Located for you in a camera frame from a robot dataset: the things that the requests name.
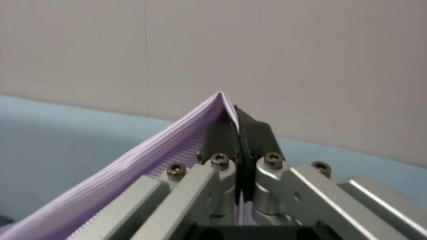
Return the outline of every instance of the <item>light blue table surface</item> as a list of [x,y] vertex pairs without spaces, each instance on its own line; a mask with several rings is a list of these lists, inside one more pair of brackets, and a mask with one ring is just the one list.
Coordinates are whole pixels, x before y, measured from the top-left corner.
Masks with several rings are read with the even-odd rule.
[[[0,215],[21,220],[171,121],[0,96]],[[427,169],[279,138],[291,166],[324,161],[342,180],[368,175],[427,209]]]

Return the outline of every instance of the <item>white wall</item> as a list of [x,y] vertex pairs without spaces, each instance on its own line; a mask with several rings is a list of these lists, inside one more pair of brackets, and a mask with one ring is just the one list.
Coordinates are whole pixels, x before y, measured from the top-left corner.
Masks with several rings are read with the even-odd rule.
[[224,90],[280,137],[427,166],[426,23],[425,0],[0,0],[0,94],[176,119]]

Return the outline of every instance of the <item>striped fabric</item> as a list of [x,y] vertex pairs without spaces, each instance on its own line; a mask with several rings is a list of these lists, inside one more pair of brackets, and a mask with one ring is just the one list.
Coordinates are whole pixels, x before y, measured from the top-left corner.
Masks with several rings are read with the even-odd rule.
[[[172,162],[192,166],[196,163],[195,152],[202,148],[206,126],[215,121],[223,109],[239,130],[233,105],[222,92],[218,92],[180,120],[16,223],[0,239],[66,239],[141,175],[158,178]],[[235,209],[236,224],[255,224],[251,207],[250,202],[243,204],[241,200]]]

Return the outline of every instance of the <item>screw head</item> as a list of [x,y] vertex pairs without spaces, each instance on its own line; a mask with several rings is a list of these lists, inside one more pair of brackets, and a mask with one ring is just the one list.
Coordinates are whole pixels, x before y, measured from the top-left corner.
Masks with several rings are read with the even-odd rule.
[[264,165],[272,170],[281,169],[283,161],[283,156],[277,152],[269,152],[264,156]]
[[195,158],[197,159],[197,162],[199,162],[199,163],[203,160],[203,150],[202,149],[197,150],[195,152]]
[[331,177],[332,169],[331,169],[331,166],[329,166],[329,164],[327,164],[326,162],[314,161],[311,164],[311,166],[317,169],[321,174],[323,174],[328,179]]
[[167,167],[166,173],[169,180],[178,182],[186,175],[187,167],[183,163],[173,162]]
[[210,157],[210,164],[215,170],[224,171],[229,168],[229,160],[227,154],[218,152]]

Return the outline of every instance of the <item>purple fabric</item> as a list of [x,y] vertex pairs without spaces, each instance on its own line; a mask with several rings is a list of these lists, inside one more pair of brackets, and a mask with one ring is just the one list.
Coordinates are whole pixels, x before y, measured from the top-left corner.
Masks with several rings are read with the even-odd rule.
[[[165,130],[10,227],[0,239],[65,239],[141,175],[158,177],[171,162],[191,166],[196,162],[196,150],[202,147],[206,126],[223,109],[239,128],[233,105],[218,92]],[[247,210],[245,206],[247,204],[240,204],[239,215]]]

